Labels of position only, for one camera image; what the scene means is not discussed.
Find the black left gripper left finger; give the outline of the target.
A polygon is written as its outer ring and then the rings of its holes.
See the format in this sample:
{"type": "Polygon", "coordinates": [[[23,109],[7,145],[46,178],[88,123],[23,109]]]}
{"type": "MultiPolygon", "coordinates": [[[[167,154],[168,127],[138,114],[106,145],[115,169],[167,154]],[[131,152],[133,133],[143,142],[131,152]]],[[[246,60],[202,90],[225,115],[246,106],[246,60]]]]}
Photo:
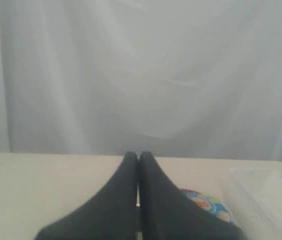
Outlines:
{"type": "Polygon", "coordinates": [[[86,203],[43,227],[37,240],[134,240],[137,237],[138,157],[125,153],[107,183],[86,203]]]}

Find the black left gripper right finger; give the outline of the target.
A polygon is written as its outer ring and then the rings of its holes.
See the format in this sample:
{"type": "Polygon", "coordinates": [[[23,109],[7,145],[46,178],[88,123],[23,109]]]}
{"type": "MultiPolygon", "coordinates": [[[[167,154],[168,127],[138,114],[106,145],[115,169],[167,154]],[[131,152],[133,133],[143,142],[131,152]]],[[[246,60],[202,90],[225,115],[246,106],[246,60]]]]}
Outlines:
{"type": "Polygon", "coordinates": [[[145,240],[244,240],[236,225],[213,216],[184,195],[153,154],[139,157],[139,196],[145,240]]]}

